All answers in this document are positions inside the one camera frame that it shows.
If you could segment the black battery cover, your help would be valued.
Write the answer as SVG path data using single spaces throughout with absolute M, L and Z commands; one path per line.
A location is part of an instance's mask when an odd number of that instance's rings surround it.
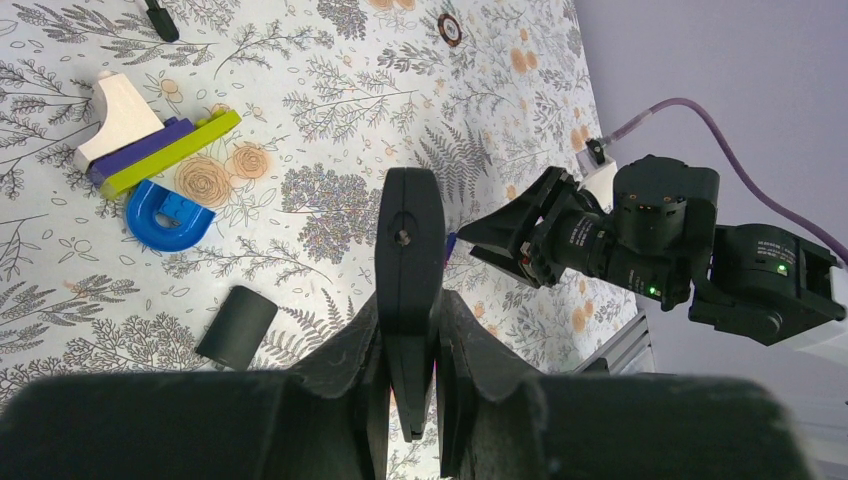
M 235 286 L 195 349 L 201 357 L 236 371 L 251 365 L 278 306 L 244 286 Z

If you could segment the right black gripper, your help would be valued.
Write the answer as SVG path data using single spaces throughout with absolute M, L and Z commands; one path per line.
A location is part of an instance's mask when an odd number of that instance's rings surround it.
M 526 286 L 554 286 L 565 265 L 559 252 L 568 222 L 586 210 L 580 203 L 578 183 L 561 167 L 548 167 L 526 190 L 493 213 L 463 227 L 457 237 L 475 245 L 470 255 Z M 515 246 L 516 257 L 481 246 Z

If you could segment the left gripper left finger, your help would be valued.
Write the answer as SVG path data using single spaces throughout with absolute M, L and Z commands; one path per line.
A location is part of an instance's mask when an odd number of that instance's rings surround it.
M 382 479 L 388 375 L 374 300 L 283 370 L 68 375 L 1 417 L 5 479 Z

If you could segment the black remote control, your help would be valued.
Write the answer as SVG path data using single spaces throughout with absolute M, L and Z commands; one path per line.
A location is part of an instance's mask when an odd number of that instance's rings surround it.
M 423 437 L 432 390 L 445 262 L 434 173 L 387 171 L 375 244 L 378 322 L 404 441 Z

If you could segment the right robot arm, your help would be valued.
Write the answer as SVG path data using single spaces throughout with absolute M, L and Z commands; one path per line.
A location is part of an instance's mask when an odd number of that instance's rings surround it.
M 547 169 L 527 190 L 459 230 L 472 255 L 533 288 L 573 270 L 686 305 L 718 332 L 847 362 L 847 269 L 783 228 L 717 221 L 720 178 L 647 156 L 584 180 Z

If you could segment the AAA battery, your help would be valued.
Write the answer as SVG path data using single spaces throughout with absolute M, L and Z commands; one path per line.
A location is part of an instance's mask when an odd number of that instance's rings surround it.
M 446 238 L 445 243 L 445 256 L 444 256 L 444 265 L 447 266 L 452 253 L 454 251 L 455 245 L 457 242 L 457 234 L 455 232 L 450 232 Z

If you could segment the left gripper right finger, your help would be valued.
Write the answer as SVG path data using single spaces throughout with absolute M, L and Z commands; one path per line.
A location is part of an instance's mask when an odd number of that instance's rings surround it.
M 815 479 L 789 411 L 747 380 L 545 374 L 442 295 L 440 467 L 454 479 Z

